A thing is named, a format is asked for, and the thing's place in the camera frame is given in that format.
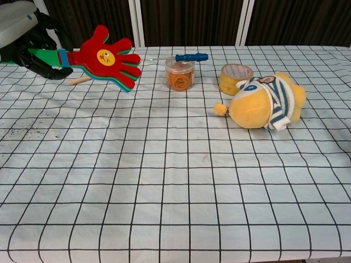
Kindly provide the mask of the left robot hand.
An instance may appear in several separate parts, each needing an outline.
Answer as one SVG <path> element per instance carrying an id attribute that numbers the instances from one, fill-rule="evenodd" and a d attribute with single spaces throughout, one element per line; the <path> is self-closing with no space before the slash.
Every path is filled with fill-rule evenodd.
<path id="1" fill-rule="evenodd" d="M 14 63 L 47 79 L 73 72 L 65 56 L 73 43 L 61 23 L 40 12 L 33 2 L 1 4 L 1 63 Z"/>

